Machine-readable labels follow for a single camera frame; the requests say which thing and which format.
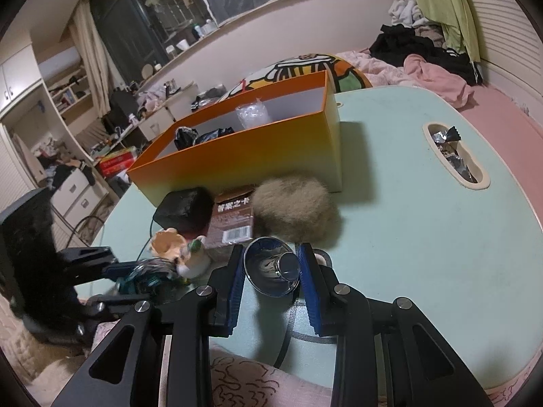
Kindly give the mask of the green toy car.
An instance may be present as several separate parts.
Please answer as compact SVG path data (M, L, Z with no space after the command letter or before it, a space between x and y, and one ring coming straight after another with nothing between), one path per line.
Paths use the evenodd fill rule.
M128 273L117 278L116 289L121 295L151 294L179 277L174 263L154 257L136 262Z

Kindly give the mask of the duck figurine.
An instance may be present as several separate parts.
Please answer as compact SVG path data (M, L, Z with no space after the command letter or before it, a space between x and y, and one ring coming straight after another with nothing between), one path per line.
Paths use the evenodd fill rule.
M211 264L205 251L206 237L187 240L174 228L157 232L150 241L150 251L155 257L173 263L177 274L186 279L202 276Z

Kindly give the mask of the black power adapter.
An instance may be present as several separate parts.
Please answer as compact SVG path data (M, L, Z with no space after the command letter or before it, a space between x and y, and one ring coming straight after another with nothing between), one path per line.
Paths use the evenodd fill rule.
M197 187L169 192L158 205L153 221L163 229L178 233L203 230L212 216L214 201L206 188Z

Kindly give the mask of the brown card pack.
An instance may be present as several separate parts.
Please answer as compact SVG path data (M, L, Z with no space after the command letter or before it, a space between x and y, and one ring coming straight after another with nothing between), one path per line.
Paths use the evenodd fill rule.
M253 238L253 186L226 190L216 196L206 234L206 247L243 244Z

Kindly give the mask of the small metal cup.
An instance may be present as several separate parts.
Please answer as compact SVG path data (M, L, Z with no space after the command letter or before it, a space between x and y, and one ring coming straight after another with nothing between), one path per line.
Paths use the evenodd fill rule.
M244 252L243 262L249 282L264 296L283 298L299 284L301 269L298 257L278 238L253 240Z

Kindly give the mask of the black fuzzy slipper toy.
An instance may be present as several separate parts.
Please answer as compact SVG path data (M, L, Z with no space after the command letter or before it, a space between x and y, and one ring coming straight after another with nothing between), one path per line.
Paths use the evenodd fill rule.
M189 127L178 127L175 131L174 144L178 151L185 150L194 145L212 141L220 137L234 133L232 127L218 128L213 131L199 133L196 129Z

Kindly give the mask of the beige fluffy pompom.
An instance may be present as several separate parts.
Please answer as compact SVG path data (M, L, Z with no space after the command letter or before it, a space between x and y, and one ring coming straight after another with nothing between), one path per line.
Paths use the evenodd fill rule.
M331 193L318 179L307 175L269 178L252 195L255 229L301 244L330 238L340 223Z

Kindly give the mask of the clear plastic bag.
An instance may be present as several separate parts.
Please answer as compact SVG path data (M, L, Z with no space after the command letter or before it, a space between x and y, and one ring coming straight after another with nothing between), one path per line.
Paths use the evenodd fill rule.
M260 127L273 121L268 109L259 99L238 106L236 114L244 130Z

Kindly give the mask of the red and yellow box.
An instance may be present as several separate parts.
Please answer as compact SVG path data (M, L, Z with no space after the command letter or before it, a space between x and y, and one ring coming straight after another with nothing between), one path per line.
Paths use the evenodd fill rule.
M103 177L112 177L129 169L136 159L137 149L131 146L106 155L98 162L97 170Z

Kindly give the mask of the pink patterned trouser leg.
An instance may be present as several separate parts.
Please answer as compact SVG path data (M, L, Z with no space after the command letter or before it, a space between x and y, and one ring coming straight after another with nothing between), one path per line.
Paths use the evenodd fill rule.
M329 406L331 389L210 343L214 406Z

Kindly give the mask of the foil wrappers in slot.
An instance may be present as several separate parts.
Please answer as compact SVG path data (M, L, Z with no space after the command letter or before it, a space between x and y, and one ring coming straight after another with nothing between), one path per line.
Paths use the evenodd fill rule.
M455 144L461 141L461 136L456 127L453 126L446 131L437 131L432 134L432 139L439 151L450 163L455 171L469 183L476 184L477 180L471 174L464 159L459 155Z

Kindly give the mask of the orange cardboard box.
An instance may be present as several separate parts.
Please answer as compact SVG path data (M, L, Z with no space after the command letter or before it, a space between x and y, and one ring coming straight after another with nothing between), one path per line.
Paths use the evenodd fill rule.
M259 99L273 121L244 130L236 108ZM234 133L178 151L178 127ZM269 84L206 106L172 124L137 158L129 178L153 204L171 191L204 187L218 195L275 176L312 175L342 189L340 115L326 72Z

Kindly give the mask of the pink garment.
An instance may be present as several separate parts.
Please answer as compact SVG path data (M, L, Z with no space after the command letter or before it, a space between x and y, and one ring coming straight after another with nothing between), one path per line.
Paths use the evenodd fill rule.
M403 68L417 84L432 91L455 109L467 106L474 93L464 78L450 73L437 64L427 62L418 54L408 55Z

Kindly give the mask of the cartoon printed pillow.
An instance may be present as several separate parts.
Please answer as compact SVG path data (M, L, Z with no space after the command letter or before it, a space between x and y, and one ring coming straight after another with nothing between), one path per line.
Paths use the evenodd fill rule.
M280 60L253 72L224 94L220 100L223 101L229 97L265 85L324 71L327 72L336 93L373 86L361 70L339 56L326 53L309 53Z

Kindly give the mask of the pink blanket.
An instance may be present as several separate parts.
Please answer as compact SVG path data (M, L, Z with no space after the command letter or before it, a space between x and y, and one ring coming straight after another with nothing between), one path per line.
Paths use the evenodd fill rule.
M340 59L349 62L362 72L372 86L399 85L418 87L417 82L401 68L372 57L366 51L337 53Z

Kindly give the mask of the black clothes pile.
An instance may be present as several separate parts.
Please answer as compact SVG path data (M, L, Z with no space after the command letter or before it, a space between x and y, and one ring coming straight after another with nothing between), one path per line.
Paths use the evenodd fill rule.
M461 76L469 85L483 83L481 73L466 53L436 47L431 39L417 36L411 27L383 25L381 33L370 46L369 53L373 58L396 67L404 67L404 61L409 55L418 54L426 62Z

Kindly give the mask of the green hanging cloth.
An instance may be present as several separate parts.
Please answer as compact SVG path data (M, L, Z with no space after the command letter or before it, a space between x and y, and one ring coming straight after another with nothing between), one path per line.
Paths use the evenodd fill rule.
M475 19L468 0L417 0L423 15L441 25L446 46L467 53L480 62L480 45Z

